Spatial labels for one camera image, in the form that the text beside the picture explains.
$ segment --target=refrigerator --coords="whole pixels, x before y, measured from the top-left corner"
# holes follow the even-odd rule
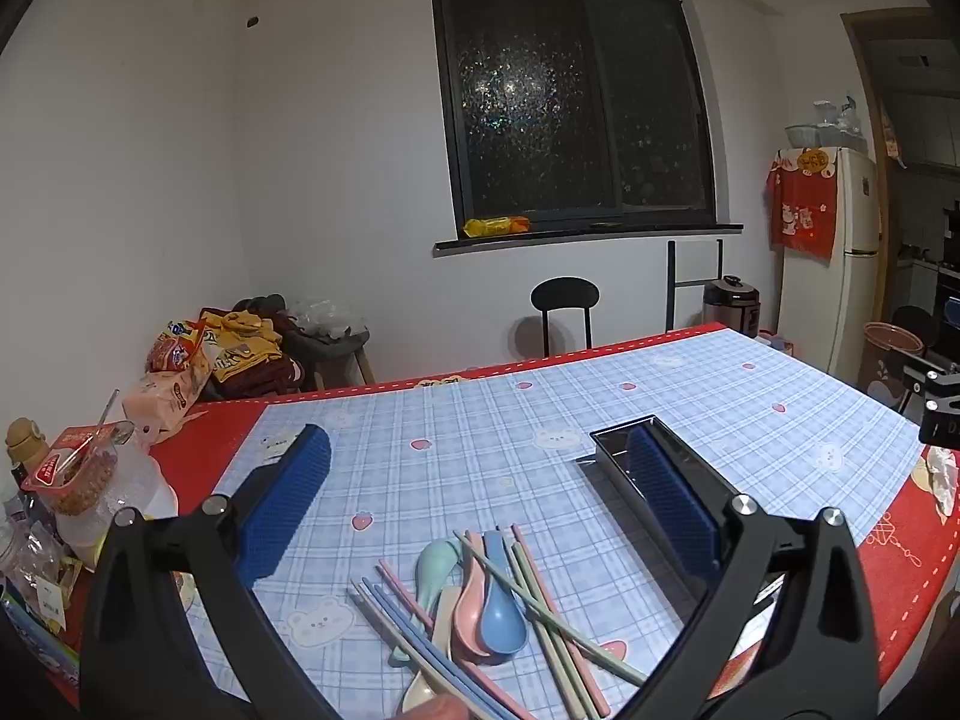
[[[794,353],[849,385],[863,354],[863,325],[874,312],[880,206],[877,166],[864,154],[837,154],[837,221],[829,264],[784,247],[776,331]]]

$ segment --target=black chair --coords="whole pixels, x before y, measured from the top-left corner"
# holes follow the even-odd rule
[[[587,349],[593,346],[590,338],[590,309],[600,299],[600,290],[586,279],[563,276],[551,278],[536,285],[530,293],[530,302],[544,316],[544,357],[550,356],[550,332],[547,314],[556,308],[582,308],[584,310],[584,330],[587,335]]]
[[[904,328],[923,341],[922,357],[926,357],[928,349],[937,343],[937,338],[940,336],[940,323],[930,316],[930,312],[920,306],[899,307],[891,317],[890,323]]]

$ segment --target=wooden door frame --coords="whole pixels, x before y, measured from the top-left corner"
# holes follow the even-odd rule
[[[893,290],[888,286],[896,278],[896,252],[899,249],[899,223],[896,222],[896,204],[891,202],[891,162],[887,156],[883,136],[881,98],[874,86],[865,44],[871,40],[950,39],[949,30],[928,7],[899,7],[865,10],[860,13],[841,13],[847,36],[853,47],[863,94],[867,98],[870,132],[874,137],[874,156],[877,159],[877,204],[880,206],[880,250],[877,252],[877,288],[874,293],[874,319],[883,319]]]

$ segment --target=red cloth with cartoon print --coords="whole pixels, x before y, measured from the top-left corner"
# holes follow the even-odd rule
[[[774,245],[829,262],[837,227],[837,149],[778,151],[767,194]]]

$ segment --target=blue chopstick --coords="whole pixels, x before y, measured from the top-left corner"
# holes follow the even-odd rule
[[[434,646],[432,641],[413,628],[379,586],[373,584],[367,577],[363,577],[361,581],[363,581],[366,589],[371,591],[373,597],[380,603],[385,613],[394,621],[394,624],[400,628],[400,632],[406,637],[406,640],[416,648],[421,656],[429,661],[430,665],[448,678],[456,688],[464,690],[495,717],[499,717],[501,720],[520,720],[515,714],[508,712],[501,704],[488,696],[485,690],[478,688],[476,683],[464,673],[463,669],[460,669],[460,666],[453,664],[447,656]]]

